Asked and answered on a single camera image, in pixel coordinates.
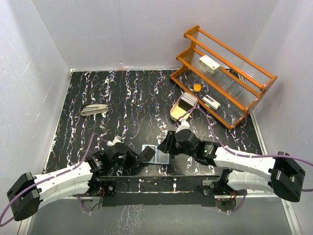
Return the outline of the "black leather card holder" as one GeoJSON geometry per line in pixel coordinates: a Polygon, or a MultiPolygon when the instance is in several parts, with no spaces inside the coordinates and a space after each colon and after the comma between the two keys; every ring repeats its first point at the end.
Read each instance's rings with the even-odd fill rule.
{"type": "Polygon", "coordinates": [[[144,161],[145,164],[168,165],[170,163],[170,155],[158,150],[157,145],[143,144],[142,151],[146,147],[151,147],[155,151],[155,155],[149,161],[144,161]]]}

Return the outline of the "beige oval card tray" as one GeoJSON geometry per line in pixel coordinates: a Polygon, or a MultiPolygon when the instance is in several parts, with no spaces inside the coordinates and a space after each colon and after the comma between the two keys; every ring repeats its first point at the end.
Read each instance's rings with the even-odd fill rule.
{"type": "Polygon", "coordinates": [[[190,113],[191,113],[191,112],[188,113],[188,111],[191,110],[192,108],[196,107],[196,105],[197,105],[196,104],[194,107],[192,107],[188,103],[182,101],[181,100],[182,95],[179,97],[177,102],[174,104],[174,106],[170,110],[170,118],[173,121],[178,121],[183,115],[184,115],[183,118],[185,120],[188,120],[190,113]]]}

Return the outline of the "stack of credit cards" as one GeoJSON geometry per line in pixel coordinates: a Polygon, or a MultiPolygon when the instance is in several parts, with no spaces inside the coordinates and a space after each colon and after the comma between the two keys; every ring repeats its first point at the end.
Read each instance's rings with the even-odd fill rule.
{"type": "Polygon", "coordinates": [[[184,93],[181,97],[181,100],[188,103],[192,107],[194,107],[198,102],[197,97],[189,93],[184,93]]]}

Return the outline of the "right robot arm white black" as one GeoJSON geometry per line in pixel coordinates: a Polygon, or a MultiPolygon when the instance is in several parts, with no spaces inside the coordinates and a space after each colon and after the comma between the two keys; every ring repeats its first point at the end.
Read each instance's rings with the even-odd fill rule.
{"type": "Polygon", "coordinates": [[[239,190],[273,192],[278,197],[299,202],[305,170],[290,155],[253,155],[202,141],[189,129],[169,131],[157,149],[170,155],[184,154],[202,165],[222,167],[219,181],[210,185],[216,194],[239,190]]]}

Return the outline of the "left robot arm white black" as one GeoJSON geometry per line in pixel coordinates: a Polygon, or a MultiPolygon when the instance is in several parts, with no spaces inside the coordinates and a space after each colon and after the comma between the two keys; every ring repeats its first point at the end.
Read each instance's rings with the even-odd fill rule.
{"type": "Polygon", "coordinates": [[[130,169],[153,158],[155,151],[145,147],[137,154],[122,143],[107,146],[82,162],[48,174],[22,174],[7,192],[13,220],[22,221],[34,215],[43,206],[69,197],[100,192],[99,177],[107,175],[116,165],[130,169]]]}

